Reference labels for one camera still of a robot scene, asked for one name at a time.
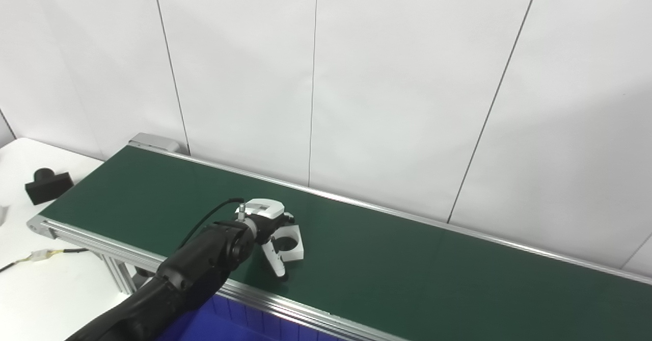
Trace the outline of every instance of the white table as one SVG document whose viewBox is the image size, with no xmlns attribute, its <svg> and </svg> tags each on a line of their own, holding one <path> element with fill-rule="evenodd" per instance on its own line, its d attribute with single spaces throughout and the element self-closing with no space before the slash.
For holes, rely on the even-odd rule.
<svg viewBox="0 0 652 341">
<path fill-rule="evenodd" d="M 70 172 L 77 183 L 102 162 L 30 139 L 0 148 L 0 205 L 8 206 L 0 226 L 0 267 L 40 249 L 78 248 L 31 232 L 26 221 L 50 202 L 34 206 L 25 192 L 42 167 Z M 61 341 L 127 295 L 118 291 L 95 254 L 61 253 L 23 262 L 0 273 L 0 339 Z"/>
</svg>

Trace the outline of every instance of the black cable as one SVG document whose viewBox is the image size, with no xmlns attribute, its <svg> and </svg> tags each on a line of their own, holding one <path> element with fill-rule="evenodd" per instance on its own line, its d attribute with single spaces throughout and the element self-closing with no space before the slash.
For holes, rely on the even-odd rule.
<svg viewBox="0 0 652 341">
<path fill-rule="evenodd" d="M 197 229 L 199 229 L 199 227 L 202 226 L 202 223 L 205 222 L 208 218 L 210 218 L 210 215 L 216 213 L 218 211 L 218 209 L 220 209 L 220 208 L 222 208 L 222 207 L 224 207 L 224 206 L 226 206 L 227 204 L 230 204 L 230 203 L 245 203 L 244 201 L 245 200 L 242 199 L 242 198 L 230 198 L 230 199 L 222 202 L 221 204 L 218 204 L 217 206 L 215 206 L 214 209 L 211 209 L 209 211 L 209 213 L 205 214 L 205 216 L 198 223 L 196 223 L 196 225 L 193 227 L 193 229 L 181 241 L 181 244 L 179 244 L 179 246 L 177 247 L 177 250 L 181 249 L 182 246 L 186 245 L 186 243 L 188 243 L 188 241 L 193 237 L 193 234 L 195 233 L 195 231 L 197 231 Z"/>
<path fill-rule="evenodd" d="M 63 253 L 80 253 L 82 251 L 88 251 L 88 248 L 76 248 L 70 250 L 63 250 Z"/>
<path fill-rule="evenodd" d="M 8 264 L 7 266 L 4 266 L 2 269 L 0 269 L 0 272 L 2 272 L 2 271 L 4 271 L 4 270 L 8 269 L 9 267 L 12 267 L 12 266 L 15 265 L 15 264 L 16 264 L 16 262 L 11 262 L 11 264 Z"/>
</svg>

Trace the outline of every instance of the blue bin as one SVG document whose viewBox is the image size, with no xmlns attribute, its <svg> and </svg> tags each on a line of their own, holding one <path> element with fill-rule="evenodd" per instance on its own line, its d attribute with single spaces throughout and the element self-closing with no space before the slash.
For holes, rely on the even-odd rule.
<svg viewBox="0 0 652 341">
<path fill-rule="evenodd" d="M 219 295 L 189 312 L 157 341 L 340 341 Z"/>
</svg>

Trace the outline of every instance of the wire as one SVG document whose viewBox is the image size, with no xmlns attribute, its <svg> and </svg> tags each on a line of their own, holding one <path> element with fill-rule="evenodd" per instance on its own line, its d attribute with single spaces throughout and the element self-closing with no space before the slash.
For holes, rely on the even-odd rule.
<svg viewBox="0 0 652 341">
<path fill-rule="evenodd" d="M 77 249 L 63 250 L 63 253 L 82 253 L 82 251 L 89 251 L 89 249 L 88 248 L 77 248 Z"/>
<path fill-rule="evenodd" d="M 221 204 L 218 204 L 217 206 L 215 206 L 214 209 L 211 209 L 207 214 L 204 215 L 204 217 L 198 223 L 195 224 L 193 229 L 181 241 L 181 244 L 179 244 L 179 246 L 177 247 L 177 250 L 181 249 L 182 246 L 186 245 L 186 243 L 188 243 L 188 241 L 193 237 L 193 234 L 195 233 L 195 231 L 197 231 L 197 229 L 199 229 L 199 227 L 202 226 L 202 223 L 205 222 L 208 218 L 210 218 L 210 215 L 216 213 L 218 211 L 218 209 L 220 209 L 220 208 L 222 208 L 222 207 L 224 207 L 224 206 L 226 206 L 227 204 L 230 204 L 230 203 L 245 203 L 244 201 L 245 200 L 242 199 L 242 198 L 230 198 L 230 199 L 222 202 Z"/>
<path fill-rule="evenodd" d="M 25 258 L 21 258 L 19 260 L 15 260 L 14 262 L 11 262 L 11 264 L 8 264 L 7 266 L 4 266 L 3 268 L 0 269 L 0 272 L 10 269 L 11 267 L 14 267 L 16 264 L 19 264 L 20 262 L 27 262 L 28 260 L 42 260 L 42 259 L 48 259 L 52 257 L 55 254 L 58 253 L 80 253 L 82 251 L 88 251 L 88 248 L 74 248 L 74 249 L 66 249 L 66 250 L 39 250 L 39 251 L 33 251 L 29 256 Z"/>
</svg>

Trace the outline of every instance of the metal leg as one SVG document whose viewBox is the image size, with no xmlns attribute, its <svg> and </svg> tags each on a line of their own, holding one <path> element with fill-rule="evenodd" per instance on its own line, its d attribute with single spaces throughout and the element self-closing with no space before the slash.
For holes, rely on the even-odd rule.
<svg viewBox="0 0 652 341">
<path fill-rule="evenodd" d="M 100 258 L 104 261 L 111 276 L 114 277 L 114 281 L 121 293 L 132 295 L 135 292 L 135 285 L 129 271 L 126 269 L 124 262 L 121 260 L 116 260 L 114 258 L 108 257 L 107 255 L 100 254 Z"/>
</svg>

